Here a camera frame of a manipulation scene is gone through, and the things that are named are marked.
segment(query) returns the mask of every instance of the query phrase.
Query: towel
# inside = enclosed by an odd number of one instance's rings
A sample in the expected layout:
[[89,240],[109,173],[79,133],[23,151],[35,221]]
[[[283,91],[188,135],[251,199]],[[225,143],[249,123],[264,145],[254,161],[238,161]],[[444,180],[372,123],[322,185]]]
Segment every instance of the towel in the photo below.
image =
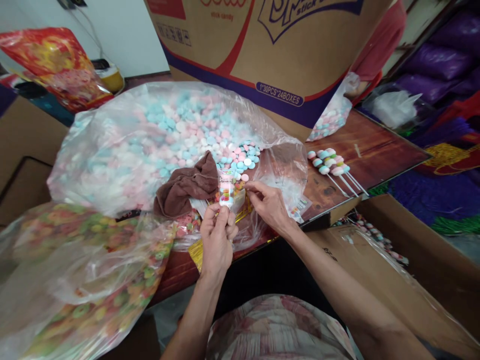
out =
[[215,197],[219,186],[217,164],[210,151],[193,168],[175,170],[156,191],[153,212],[167,219],[176,219],[192,211],[190,198],[206,200]]

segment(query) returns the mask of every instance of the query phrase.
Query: lollipop stick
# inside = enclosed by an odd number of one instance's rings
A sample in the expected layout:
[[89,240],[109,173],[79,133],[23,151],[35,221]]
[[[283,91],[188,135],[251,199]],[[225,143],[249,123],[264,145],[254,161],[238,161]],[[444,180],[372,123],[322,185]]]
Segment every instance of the lollipop stick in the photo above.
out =
[[352,187],[349,185],[349,183],[344,179],[344,177],[343,177],[342,175],[339,175],[338,177],[343,181],[343,183],[347,186],[347,188],[350,189],[350,191],[355,195],[355,197],[358,198],[359,196],[358,196],[357,193],[352,189]]
[[338,188],[338,190],[341,191],[341,193],[342,193],[342,195],[343,195],[344,197],[350,198],[350,196],[348,196],[347,193],[346,193],[345,191],[343,191],[343,189],[335,182],[334,179],[332,179],[332,177],[331,177],[329,174],[326,174],[326,175],[330,178],[330,180],[333,181],[333,183],[335,184],[335,186]]
[[357,179],[354,178],[354,176],[352,174],[350,174],[350,172],[347,172],[346,174],[358,189],[361,189],[366,196],[369,196],[369,193],[362,187],[362,185],[360,185],[360,183],[357,181]]

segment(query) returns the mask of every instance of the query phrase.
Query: red bag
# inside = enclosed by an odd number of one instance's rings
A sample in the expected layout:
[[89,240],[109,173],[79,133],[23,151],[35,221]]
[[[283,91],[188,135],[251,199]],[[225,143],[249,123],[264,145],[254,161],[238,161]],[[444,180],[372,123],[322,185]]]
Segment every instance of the red bag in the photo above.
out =
[[113,98],[77,38],[67,28],[47,27],[0,34],[0,49],[30,71],[68,110],[97,108]]

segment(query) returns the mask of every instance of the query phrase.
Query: table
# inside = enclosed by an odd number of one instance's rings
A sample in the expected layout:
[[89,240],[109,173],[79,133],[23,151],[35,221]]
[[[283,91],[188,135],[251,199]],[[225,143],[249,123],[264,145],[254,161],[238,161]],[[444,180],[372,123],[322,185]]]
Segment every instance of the table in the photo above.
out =
[[[355,144],[361,157],[358,156]],[[388,181],[430,158],[421,148],[356,110],[350,112],[346,125],[335,134],[307,142],[305,147],[307,151],[335,149],[351,167],[350,173],[365,189]],[[312,201],[312,205],[302,215],[305,219],[302,225],[314,222],[348,200],[328,177],[321,175],[318,169],[312,166],[311,162],[308,164],[308,182],[304,195]],[[273,231],[267,231],[255,245],[234,253],[233,260],[263,246],[274,237]],[[188,252],[172,252],[158,290],[149,306],[193,285],[198,278],[199,272]]]

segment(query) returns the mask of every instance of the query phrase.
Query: hand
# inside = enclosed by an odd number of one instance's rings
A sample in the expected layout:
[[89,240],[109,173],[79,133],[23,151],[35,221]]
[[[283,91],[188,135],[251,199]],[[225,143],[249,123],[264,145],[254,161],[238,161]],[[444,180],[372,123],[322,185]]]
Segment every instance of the hand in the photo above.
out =
[[200,234],[203,241],[201,275],[223,281],[232,264],[232,241],[239,233],[235,214],[218,202],[210,205],[203,217]]
[[244,187],[256,212],[282,237],[285,238],[291,229],[298,227],[297,222],[289,217],[282,191],[278,187],[260,181],[249,181]]

